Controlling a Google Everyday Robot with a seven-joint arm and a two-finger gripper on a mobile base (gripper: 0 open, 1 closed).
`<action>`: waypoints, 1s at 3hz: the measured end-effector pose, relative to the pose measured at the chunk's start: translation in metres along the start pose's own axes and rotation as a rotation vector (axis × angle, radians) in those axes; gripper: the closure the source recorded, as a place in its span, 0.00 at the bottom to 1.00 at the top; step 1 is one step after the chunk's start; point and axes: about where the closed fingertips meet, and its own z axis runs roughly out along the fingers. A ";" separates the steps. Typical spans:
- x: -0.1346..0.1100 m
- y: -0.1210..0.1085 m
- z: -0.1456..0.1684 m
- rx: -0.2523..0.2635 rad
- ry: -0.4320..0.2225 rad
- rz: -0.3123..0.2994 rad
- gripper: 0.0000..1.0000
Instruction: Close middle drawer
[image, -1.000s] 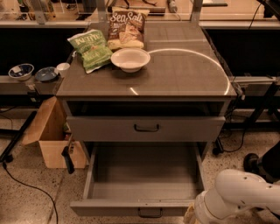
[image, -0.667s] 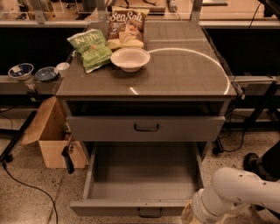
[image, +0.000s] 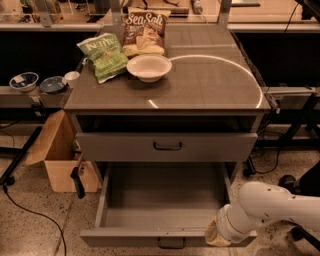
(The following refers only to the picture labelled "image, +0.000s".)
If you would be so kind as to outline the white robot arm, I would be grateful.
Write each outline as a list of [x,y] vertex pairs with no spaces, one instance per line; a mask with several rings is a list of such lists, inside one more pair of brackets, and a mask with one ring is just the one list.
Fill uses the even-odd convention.
[[263,182],[245,183],[238,199],[220,208],[205,232],[207,244],[218,247],[240,244],[253,231],[285,220],[320,231],[320,198],[294,195]]

